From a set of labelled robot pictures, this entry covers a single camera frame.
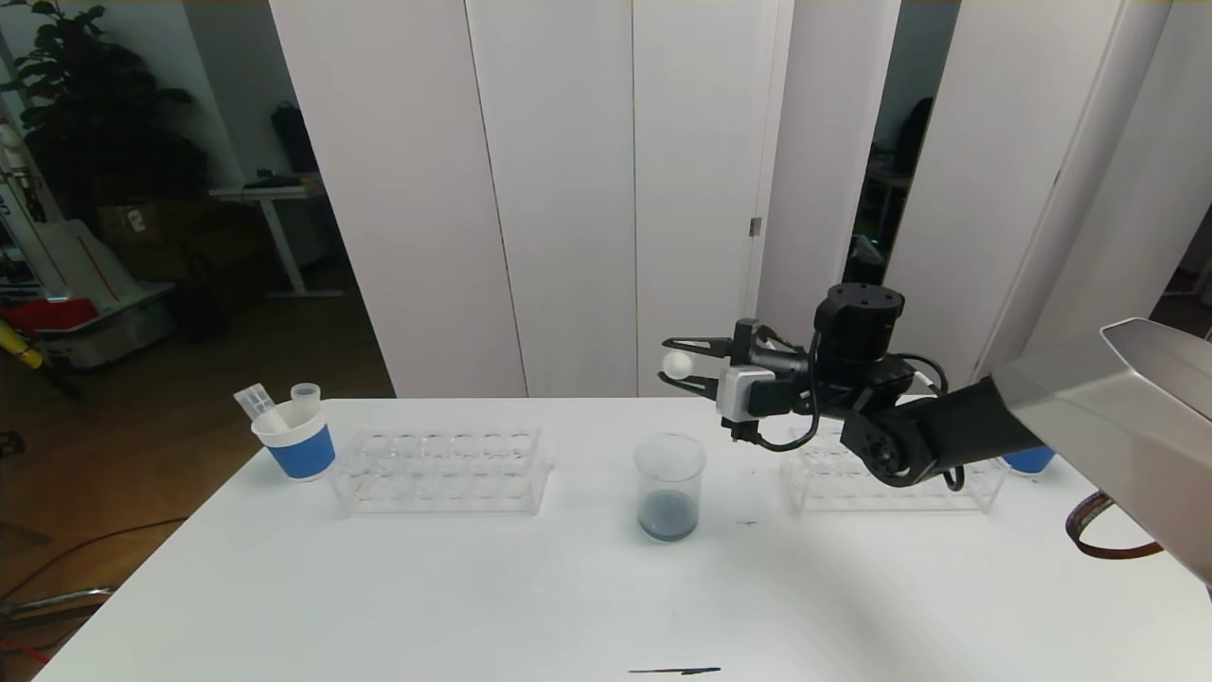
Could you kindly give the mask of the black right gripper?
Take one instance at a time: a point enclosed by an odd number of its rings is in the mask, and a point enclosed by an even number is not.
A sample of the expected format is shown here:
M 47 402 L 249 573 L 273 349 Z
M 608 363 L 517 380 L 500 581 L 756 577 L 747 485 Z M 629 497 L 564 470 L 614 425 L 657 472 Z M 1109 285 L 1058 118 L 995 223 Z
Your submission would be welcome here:
M 758 319 L 737 320 L 732 340 L 728 337 L 671 337 L 663 340 L 662 346 L 678 353 L 730 359 L 731 366 L 739 366 L 755 376 L 751 392 L 770 394 L 787 402 L 799 402 L 811 392 L 811 351 L 787 340 Z M 663 369 L 657 376 L 663 384 L 680 391 L 716 399 L 719 380 L 714 377 L 687 376 L 678 379 Z

